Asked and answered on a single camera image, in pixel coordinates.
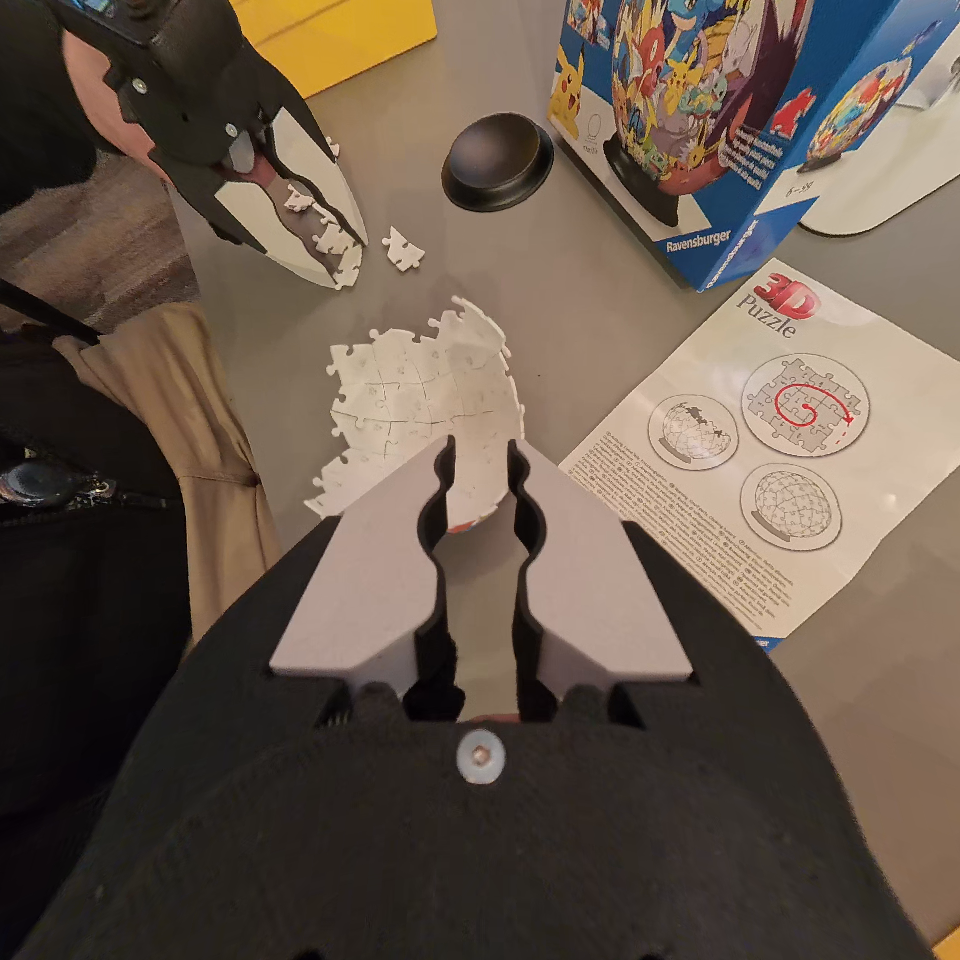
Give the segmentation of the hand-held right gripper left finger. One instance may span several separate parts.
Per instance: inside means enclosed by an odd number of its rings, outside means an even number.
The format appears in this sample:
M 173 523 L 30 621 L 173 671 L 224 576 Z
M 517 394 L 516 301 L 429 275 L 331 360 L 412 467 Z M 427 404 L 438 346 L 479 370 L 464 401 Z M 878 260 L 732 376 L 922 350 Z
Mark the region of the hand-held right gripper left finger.
M 459 714 L 457 650 L 435 550 L 448 533 L 455 438 L 442 436 L 361 495 L 270 659 L 279 676 L 386 685 L 408 714 Z

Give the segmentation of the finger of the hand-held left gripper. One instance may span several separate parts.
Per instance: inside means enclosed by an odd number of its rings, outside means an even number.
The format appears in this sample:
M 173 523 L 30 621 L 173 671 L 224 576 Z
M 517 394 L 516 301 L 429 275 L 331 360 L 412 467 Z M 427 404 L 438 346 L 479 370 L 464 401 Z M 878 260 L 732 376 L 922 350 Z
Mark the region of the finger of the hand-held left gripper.
M 270 260 L 295 276 L 337 291 L 358 281 L 362 244 L 329 210 L 284 180 L 276 179 L 268 190 L 227 181 L 215 197 Z
M 352 189 L 311 111 L 278 111 L 266 126 L 266 156 L 278 174 L 305 187 L 352 239 L 369 244 Z

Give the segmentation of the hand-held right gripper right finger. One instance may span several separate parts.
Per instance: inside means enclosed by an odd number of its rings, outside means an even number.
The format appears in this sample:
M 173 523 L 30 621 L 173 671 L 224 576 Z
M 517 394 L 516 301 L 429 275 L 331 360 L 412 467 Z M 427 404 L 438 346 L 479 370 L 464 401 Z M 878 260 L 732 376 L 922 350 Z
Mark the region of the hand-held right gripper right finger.
M 523 439 L 508 443 L 513 532 L 528 557 L 512 621 L 520 714 L 556 714 L 581 686 L 693 674 L 619 515 Z

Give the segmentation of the pile of puzzle pieces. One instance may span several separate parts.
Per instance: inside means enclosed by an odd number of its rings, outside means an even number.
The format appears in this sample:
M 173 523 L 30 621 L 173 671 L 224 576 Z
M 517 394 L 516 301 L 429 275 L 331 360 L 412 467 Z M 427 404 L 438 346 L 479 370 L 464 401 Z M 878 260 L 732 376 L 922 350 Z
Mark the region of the pile of puzzle pieces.
M 333 213 L 309 198 L 300 184 L 289 182 L 288 191 L 283 209 L 294 216 L 298 227 L 314 230 L 308 246 L 319 265 L 330 274 L 332 288 L 353 288 L 361 272 L 364 246 L 339 225 Z M 401 273 L 418 269 L 426 255 L 394 226 L 381 243 L 390 264 Z

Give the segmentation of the partly built white puzzle ball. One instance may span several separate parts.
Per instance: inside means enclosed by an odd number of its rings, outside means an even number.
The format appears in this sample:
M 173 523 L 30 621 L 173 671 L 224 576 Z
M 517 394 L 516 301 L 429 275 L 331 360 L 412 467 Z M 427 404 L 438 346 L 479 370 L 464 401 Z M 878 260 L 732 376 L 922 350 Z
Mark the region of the partly built white puzzle ball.
M 346 450 L 313 480 L 304 506 L 339 516 L 396 469 L 438 440 L 455 439 L 455 482 L 447 493 L 448 532 L 485 522 L 508 491 L 507 446 L 524 438 L 524 407 L 499 324 L 461 297 L 430 319 L 434 336 L 392 328 L 330 348 L 327 373 L 340 380 L 332 435 Z

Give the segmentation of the person's left forearm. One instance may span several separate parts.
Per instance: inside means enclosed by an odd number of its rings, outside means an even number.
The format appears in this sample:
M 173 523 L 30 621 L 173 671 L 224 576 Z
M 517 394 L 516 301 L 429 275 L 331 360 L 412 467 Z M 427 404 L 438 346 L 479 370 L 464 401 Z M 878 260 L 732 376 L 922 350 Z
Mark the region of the person's left forearm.
M 88 180 L 98 134 L 68 76 L 63 32 L 42 2 L 1 3 L 1 212 Z

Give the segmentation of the black round ball stand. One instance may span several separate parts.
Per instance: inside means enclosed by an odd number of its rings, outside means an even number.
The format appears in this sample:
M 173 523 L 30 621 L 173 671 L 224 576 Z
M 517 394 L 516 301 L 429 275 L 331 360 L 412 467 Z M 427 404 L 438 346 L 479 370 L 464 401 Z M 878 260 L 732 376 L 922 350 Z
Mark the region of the black round ball stand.
M 554 142 L 539 124 L 516 112 L 490 114 L 458 134 L 442 165 L 441 186 L 462 210 L 509 210 L 544 185 L 554 159 Z

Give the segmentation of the blue cartoon puzzle box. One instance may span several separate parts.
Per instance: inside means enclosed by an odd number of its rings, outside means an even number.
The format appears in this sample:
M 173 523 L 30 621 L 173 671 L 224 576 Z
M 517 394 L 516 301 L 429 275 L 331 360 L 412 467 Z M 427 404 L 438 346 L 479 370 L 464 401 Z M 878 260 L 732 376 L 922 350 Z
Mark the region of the blue cartoon puzzle box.
M 547 118 L 704 293 L 772 256 L 958 22 L 955 1 L 569 2 Z

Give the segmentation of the person's left hand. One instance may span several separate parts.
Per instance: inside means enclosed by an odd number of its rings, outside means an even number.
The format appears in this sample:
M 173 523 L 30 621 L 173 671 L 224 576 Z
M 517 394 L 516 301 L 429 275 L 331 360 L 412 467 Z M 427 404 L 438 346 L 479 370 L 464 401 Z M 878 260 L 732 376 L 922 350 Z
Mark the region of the person's left hand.
M 122 154 L 172 186 L 169 175 L 151 158 L 153 139 L 142 126 L 123 117 L 118 95 L 106 82 L 109 58 L 69 31 L 62 32 L 61 50 L 78 102 L 92 127 Z

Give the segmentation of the yellow plastic bin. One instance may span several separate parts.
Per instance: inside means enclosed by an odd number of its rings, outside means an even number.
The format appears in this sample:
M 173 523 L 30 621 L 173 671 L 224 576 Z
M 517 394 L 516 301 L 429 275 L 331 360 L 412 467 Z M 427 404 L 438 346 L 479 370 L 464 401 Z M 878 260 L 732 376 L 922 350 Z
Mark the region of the yellow plastic bin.
M 437 37 L 430 1 L 232 1 L 245 37 L 304 98 Z

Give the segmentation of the folded paper instruction leaflet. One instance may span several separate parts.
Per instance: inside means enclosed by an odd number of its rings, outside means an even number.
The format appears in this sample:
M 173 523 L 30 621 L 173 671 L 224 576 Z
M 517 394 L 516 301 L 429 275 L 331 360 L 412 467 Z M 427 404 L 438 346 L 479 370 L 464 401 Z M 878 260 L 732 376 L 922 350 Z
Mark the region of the folded paper instruction leaflet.
M 958 362 L 773 259 L 560 468 L 768 650 L 959 463 Z

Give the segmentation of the white flat board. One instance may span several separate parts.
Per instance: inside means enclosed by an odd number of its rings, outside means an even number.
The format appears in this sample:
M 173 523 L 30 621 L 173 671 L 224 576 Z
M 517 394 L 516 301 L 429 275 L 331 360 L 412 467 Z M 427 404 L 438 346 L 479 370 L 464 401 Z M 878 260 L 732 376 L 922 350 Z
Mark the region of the white flat board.
M 906 92 L 800 224 L 814 234 L 865 234 L 959 176 L 959 30 Z

